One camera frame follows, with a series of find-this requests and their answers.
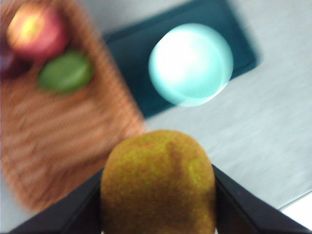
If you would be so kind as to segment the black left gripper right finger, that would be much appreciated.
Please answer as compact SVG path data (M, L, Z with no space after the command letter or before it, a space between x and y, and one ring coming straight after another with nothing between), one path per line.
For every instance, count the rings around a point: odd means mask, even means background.
M219 234L310 234L311 230L254 196L213 166Z

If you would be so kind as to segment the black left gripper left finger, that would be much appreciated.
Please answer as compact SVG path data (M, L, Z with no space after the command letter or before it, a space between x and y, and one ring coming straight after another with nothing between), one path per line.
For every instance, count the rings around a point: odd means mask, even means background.
M103 170L65 198L25 221L11 234L100 234L100 179Z

